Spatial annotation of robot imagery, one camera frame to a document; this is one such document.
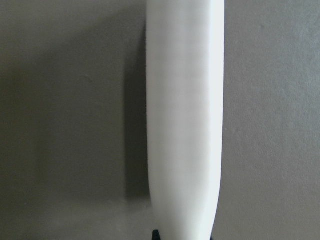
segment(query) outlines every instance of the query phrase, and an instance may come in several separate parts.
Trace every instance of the white cylindrical object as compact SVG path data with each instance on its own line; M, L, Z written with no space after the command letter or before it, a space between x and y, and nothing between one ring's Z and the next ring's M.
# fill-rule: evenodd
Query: white cylindrical object
M224 1L147 0L148 172L161 240L209 240L221 178Z

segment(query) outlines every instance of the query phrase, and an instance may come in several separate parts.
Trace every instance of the small black object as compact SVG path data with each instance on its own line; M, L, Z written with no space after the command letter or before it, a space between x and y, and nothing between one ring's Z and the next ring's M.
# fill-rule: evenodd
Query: small black object
M152 240L161 240L158 230L153 230L153 232L152 232Z

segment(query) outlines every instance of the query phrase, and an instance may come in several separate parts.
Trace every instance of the gray surface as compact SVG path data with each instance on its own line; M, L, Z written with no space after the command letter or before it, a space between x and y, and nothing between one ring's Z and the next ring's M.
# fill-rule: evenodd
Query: gray surface
M215 240L320 239L320 5L226 1ZM0 239L147 240L145 1L0 3Z

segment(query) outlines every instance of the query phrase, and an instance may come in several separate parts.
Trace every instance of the textured gray surface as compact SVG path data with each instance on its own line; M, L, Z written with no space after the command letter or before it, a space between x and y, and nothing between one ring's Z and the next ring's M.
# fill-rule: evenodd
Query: textured gray surface
M320 5L225 3L215 240L320 239ZM0 3L0 239L147 240L145 1Z

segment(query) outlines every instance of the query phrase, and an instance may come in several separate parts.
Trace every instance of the white plastic tube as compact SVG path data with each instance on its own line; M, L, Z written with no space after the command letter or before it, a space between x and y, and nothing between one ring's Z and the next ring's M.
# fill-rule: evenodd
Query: white plastic tube
M221 178L224 1L147 0L148 171L161 240L209 240Z

